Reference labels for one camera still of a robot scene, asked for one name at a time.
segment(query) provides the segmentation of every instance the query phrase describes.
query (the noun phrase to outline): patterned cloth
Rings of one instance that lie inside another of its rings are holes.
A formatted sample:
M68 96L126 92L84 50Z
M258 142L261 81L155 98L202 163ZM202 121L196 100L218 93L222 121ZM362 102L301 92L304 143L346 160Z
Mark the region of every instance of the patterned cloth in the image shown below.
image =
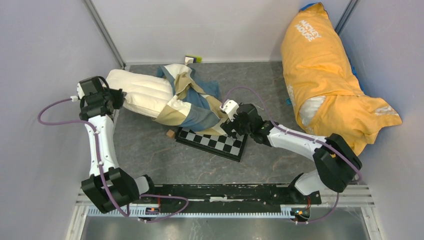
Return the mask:
M221 123L228 116L221 112L216 82L201 81L194 69L183 64L159 67L157 77L166 78L172 86L173 98L159 113L155 122L180 126L200 134L225 135Z

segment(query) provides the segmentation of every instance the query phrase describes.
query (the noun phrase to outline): cable clip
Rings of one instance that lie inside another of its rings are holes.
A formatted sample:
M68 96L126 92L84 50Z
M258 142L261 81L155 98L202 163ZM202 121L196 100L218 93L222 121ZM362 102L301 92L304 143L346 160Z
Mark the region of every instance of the cable clip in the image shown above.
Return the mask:
M80 100L78 96L70 96L70 100L75 103L76 101Z

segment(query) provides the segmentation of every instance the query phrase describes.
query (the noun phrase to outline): gray marble floor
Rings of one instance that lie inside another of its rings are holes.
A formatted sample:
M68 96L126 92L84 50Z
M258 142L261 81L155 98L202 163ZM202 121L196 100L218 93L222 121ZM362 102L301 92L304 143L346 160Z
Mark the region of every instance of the gray marble floor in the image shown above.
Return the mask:
M190 67L204 81L218 81L221 95L236 86L255 89L265 101L272 118L295 130L292 106L280 62L195 63ZM156 75L158 65L134 65L130 72ZM253 103L262 118L268 119L256 96L239 89L229 97L237 102ZM314 163L282 148L271 148L248 139L241 162L204 152L167 137L177 127L160 125L149 117L123 108L114 132L116 156L121 168L133 178L148 174L156 184L191 183L289 183L302 172L314 169Z

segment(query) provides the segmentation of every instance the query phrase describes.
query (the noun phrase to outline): metal bar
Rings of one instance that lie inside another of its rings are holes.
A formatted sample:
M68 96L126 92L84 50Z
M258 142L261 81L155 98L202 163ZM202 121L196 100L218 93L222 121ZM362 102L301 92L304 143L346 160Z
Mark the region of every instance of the metal bar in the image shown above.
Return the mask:
M344 9L343 14L340 17L340 20L338 21L337 25L335 26L334 30L337 34L340 34L342 30L345 28L346 22L351 17L352 12L358 5L360 0L350 0L349 3L346 6L346 9Z
M361 211L370 240L384 240L385 238L374 216L374 208L361 207Z
M76 205L73 209L72 218L70 220L69 228L66 233L65 240L80 240L83 235L84 225L86 223L88 206Z
M85 6L87 7L88 12L90 13L91 17L93 18L95 24L97 25L98 30L100 31L101 35L103 36L104 40L107 43L107 46L112 51L113 56L117 63L120 65L122 69L125 68L125 62L122 59L117 47L114 44L114 41L112 41L111 35L109 34L108 30L105 27L105 24L103 23L102 19L100 18L99 13L96 10L96 7L94 6L94 3L92 0L83 0L85 3Z

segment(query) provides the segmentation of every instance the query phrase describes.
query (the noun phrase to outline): white pillow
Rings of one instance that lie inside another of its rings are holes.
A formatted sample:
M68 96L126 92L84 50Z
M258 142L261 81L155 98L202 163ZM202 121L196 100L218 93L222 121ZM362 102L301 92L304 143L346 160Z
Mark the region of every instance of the white pillow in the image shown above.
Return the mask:
M160 77L113 69L106 81L111 89L127 93L124 108L152 118L157 118L173 97L171 84Z

